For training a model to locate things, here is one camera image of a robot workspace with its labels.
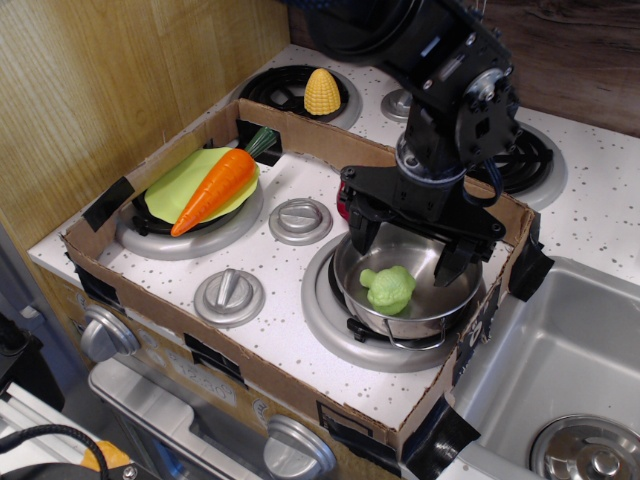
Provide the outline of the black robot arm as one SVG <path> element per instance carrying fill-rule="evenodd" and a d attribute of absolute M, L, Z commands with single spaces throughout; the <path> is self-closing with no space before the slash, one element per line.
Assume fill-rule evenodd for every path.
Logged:
<path fill-rule="evenodd" d="M 298 8 L 324 55 L 375 67 L 411 98 L 394 165 L 341 171 L 339 203 L 355 249 L 366 253 L 384 223 L 437 238 L 439 287 L 488 260 L 505 228 L 464 179 L 483 165 L 501 194 L 494 159 L 514 150 L 521 133 L 511 56 L 498 34 L 460 1 L 301 1 Z"/>

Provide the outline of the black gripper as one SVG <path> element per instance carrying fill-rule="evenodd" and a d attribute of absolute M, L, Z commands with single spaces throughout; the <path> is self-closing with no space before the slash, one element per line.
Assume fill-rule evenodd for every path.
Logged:
<path fill-rule="evenodd" d="M 452 170 L 449 178 L 428 178 L 428 171 L 411 153 L 400 152 L 394 167 L 343 168 L 340 176 L 349 189 L 352 245 L 366 254 L 383 223 L 438 238 L 446 244 L 434 270 L 434 285 L 449 286 L 467 270 L 475 248 L 487 259 L 506 234 L 506 227 L 487 211 L 503 193 L 502 176 L 492 157 L 482 166 L 494 191 L 488 198 L 466 190 L 466 167 Z"/>

